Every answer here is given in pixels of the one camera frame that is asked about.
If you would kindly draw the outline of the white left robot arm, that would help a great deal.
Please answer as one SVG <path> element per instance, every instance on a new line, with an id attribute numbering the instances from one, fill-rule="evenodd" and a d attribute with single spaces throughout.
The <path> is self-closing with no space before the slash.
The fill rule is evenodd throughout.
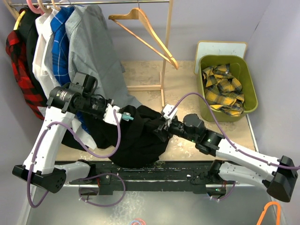
<path id="1" fill-rule="evenodd" d="M 66 165 L 56 165 L 55 159 L 61 141 L 70 127 L 77 112 L 84 112 L 117 126 L 120 131 L 122 120 L 132 120 L 127 112 L 120 113 L 120 108 L 113 100 L 101 96 L 94 97 L 98 81 L 95 77 L 76 73 L 70 84 L 55 87 L 49 95 L 45 119 L 38 138 L 30 154 L 21 165 L 15 165 L 12 174 L 28 185 L 35 185 L 49 192 L 57 193 L 66 182 L 77 179 L 91 184 L 97 173 L 91 163 L 79 160 Z"/>

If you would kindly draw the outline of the teal plastic hanger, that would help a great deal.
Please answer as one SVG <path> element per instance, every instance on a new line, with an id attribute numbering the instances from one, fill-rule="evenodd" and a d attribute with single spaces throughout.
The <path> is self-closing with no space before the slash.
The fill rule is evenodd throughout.
<path id="1" fill-rule="evenodd" d="M 124 112 L 122 114 L 122 119 L 125 120 L 125 121 L 130 121 L 130 120 L 134 120 L 134 118 L 131 116 L 130 113 L 128 112 Z"/>

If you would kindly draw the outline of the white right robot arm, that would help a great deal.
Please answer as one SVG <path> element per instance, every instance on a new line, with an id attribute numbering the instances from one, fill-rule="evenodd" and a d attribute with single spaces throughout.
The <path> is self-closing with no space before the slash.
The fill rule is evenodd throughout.
<path id="1" fill-rule="evenodd" d="M 209 180 L 237 181 L 260 187 L 273 198 L 290 202 L 296 181 L 297 168 L 290 157 L 264 155 L 234 143 L 223 134 L 205 127 L 196 114 L 188 114 L 183 121 L 162 118 L 154 133 L 164 142 L 176 135 L 195 144 L 205 155 L 219 157 L 209 171 Z"/>

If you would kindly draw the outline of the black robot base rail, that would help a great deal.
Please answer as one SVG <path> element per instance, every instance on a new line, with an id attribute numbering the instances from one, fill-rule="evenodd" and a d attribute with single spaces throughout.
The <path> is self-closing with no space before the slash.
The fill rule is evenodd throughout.
<path id="1" fill-rule="evenodd" d="M 75 180 L 71 185 L 100 186 L 99 195 L 114 191 L 192 192 L 194 194 L 224 195 L 224 181 L 210 172 L 212 161 L 157 161 L 142 168 L 123 168 L 109 161 L 96 161 L 92 176 L 99 178 Z"/>

